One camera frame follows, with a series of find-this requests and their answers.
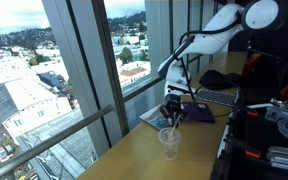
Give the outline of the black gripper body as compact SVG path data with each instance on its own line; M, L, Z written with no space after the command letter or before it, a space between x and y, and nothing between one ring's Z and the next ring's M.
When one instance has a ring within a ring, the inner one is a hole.
M175 94L167 94L159 110L168 121L169 127L178 127L187 116L187 112L181 103L181 98Z

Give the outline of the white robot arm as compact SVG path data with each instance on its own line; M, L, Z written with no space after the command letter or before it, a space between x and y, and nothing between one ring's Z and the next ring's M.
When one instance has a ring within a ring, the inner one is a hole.
M245 6L226 4L203 30L184 33L179 46L164 60L158 75L166 81L166 102L160 111L169 126L176 127L185 117L180 96L188 94L193 102L190 75L183 57L187 54L211 55L222 49L237 33L266 33L277 30L288 18L288 0L251 0Z

